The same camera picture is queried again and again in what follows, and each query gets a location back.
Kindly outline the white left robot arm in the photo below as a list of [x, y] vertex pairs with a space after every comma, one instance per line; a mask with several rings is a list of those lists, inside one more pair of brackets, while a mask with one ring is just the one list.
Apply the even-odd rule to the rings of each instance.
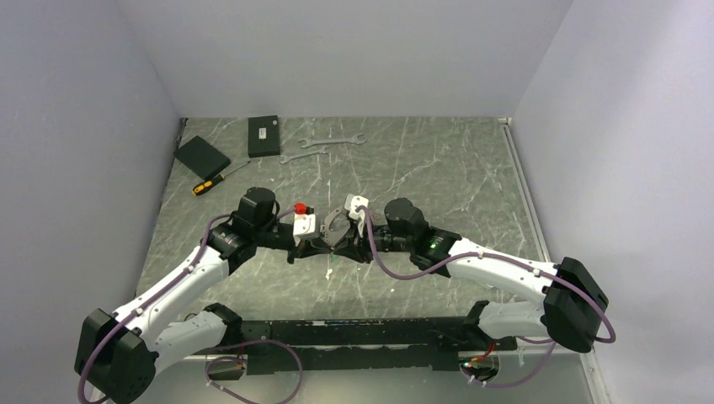
[[91, 402], [87, 388], [92, 387], [101, 395], [98, 403], [132, 403], [159, 373], [191, 354], [273, 344], [220, 303], [182, 322], [175, 317], [259, 248], [293, 253], [293, 227], [282, 222], [284, 216], [273, 191], [252, 187], [233, 212], [209, 221], [198, 246], [168, 275], [112, 311], [92, 311], [81, 325], [74, 363], [78, 401]]

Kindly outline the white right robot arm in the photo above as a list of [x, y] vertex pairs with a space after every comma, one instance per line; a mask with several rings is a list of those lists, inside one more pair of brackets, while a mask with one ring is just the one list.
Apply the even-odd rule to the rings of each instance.
[[596, 343], [616, 341], [615, 329], [605, 314], [609, 300], [576, 258], [543, 262], [484, 247], [430, 225], [406, 198], [388, 202], [384, 219], [383, 224], [377, 224], [368, 199], [351, 194], [344, 207], [328, 214], [323, 234], [335, 254], [376, 262], [394, 279], [438, 274], [518, 297], [516, 302], [476, 305], [475, 319], [463, 329], [472, 348], [484, 349], [501, 338], [544, 337], [586, 354]]

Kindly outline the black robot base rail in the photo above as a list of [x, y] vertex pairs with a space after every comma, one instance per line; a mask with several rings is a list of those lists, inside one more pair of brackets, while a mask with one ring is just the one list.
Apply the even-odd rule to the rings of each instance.
[[205, 354], [241, 354], [249, 375], [281, 371], [406, 369], [457, 371], [469, 354], [514, 351], [466, 317], [245, 321]]

